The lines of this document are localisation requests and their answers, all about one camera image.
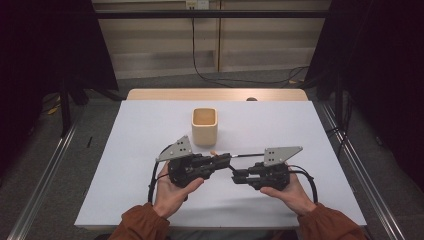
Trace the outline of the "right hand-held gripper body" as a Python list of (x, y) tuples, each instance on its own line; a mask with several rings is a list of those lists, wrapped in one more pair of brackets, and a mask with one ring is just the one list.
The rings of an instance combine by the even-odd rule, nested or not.
[(303, 150), (302, 146), (275, 147), (264, 150), (264, 160), (248, 168), (247, 184), (255, 190), (272, 187), (283, 190), (290, 183), (286, 161)]

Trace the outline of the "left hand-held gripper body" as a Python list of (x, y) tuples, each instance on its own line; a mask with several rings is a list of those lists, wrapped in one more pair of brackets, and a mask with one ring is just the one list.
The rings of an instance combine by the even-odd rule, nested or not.
[(180, 188), (186, 187), (197, 178), (208, 179), (216, 167), (211, 156), (195, 154), (192, 151), (187, 135), (166, 147), (156, 161), (168, 162), (168, 176), (171, 182)]

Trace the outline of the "cream square cup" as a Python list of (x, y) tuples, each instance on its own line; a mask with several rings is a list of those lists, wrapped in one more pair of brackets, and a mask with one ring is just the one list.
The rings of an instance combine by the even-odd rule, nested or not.
[(217, 142), (218, 113), (215, 108), (196, 108), (192, 113), (192, 137), (198, 146), (212, 146)]

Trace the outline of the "person's left hand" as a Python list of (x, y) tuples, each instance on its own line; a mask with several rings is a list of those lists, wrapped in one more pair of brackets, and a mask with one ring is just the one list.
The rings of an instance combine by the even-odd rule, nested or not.
[(168, 219), (177, 212), (188, 195), (196, 191), (203, 183), (203, 178), (197, 178), (184, 188), (174, 185), (168, 176), (168, 163), (165, 163), (159, 173), (156, 197), (153, 203), (154, 211), (160, 217)]

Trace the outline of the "person's right hand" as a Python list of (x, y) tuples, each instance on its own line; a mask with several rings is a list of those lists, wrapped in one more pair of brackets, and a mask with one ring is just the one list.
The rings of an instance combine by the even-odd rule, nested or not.
[(267, 196), (281, 200), (298, 216), (305, 216), (317, 207), (317, 205), (308, 197), (295, 174), (290, 175), (290, 183), (285, 189), (279, 191), (272, 187), (262, 187), (260, 192)]

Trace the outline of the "wooden table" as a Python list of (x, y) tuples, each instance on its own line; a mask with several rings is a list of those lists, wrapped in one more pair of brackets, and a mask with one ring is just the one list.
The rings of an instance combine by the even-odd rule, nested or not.
[(246, 101), (255, 97), (258, 101), (307, 101), (301, 89), (261, 88), (176, 88), (132, 89), (128, 100), (189, 100), (189, 101)]

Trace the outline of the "black metal stand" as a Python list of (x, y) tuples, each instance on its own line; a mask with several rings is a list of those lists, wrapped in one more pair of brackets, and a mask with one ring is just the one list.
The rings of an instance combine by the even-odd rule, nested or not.
[(343, 128), (343, 80), (340, 73), (337, 74), (335, 90), (335, 117), (338, 128)]
[(65, 137), (71, 127), (71, 113), (69, 105), (69, 94), (66, 87), (66, 81), (62, 80), (60, 84), (60, 106), (62, 114), (62, 133), (61, 136)]

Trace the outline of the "black horizontal bar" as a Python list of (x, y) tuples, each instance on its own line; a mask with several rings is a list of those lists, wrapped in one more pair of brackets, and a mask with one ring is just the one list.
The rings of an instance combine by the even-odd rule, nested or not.
[(97, 10), (99, 19), (174, 19), (174, 18), (326, 18), (326, 10)]

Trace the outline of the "dark curtain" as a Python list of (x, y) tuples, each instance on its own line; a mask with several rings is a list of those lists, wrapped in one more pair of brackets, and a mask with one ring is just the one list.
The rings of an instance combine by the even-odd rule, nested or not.
[(331, 0), (305, 86), (347, 90), (424, 191), (424, 0)]
[(92, 0), (0, 0), (0, 178), (50, 93), (118, 88)]

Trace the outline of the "metal floor rail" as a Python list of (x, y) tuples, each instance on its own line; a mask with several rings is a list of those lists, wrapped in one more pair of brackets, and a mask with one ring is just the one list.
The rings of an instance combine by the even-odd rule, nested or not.
[(67, 149), (72, 142), (75, 134), (77, 125), (79, 124), (85, 107), (78, 107), (74, 113), (75, 116), (71, 118), (72, 123), (67, 130), (66, 134), (60, 138), (55, 151), (49, 159), (49, 162), (38, 181), (31, 197), (27, 201), (25, 207), (21, 211), (16, 223), (14, 224), (7, 240), (25, 240), (28, 232), (38, 214), (38, 211), (46, 197), (46, 194), (50, 188), (53, 178), (67, 152)]
[(388, 238), (390, 240), (406, 240), (400, 226), (388, 205), (382, 198), (377, 187), (372, 181), (370, 175), (365, 169), (360, 157), (358, 156), (354, 146), (352, 145), (348, 135), (339, 128), (336, 122), (336, 115), (329, 103), (323, 103), (322, 109), (325, 113), (329, 125), (332, 127), (331, 132), (336, 136), (338, 141), (337, 155), (344, 155), (351, 165), (358, 181), (365, 192), (374, 212), (377, 214)]

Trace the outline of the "white wall socket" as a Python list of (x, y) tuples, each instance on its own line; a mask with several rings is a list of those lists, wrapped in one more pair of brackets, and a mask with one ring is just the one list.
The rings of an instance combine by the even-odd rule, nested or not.
[(185, 0), (188, 10), (208, 10), (210, 7), (209, 0)]

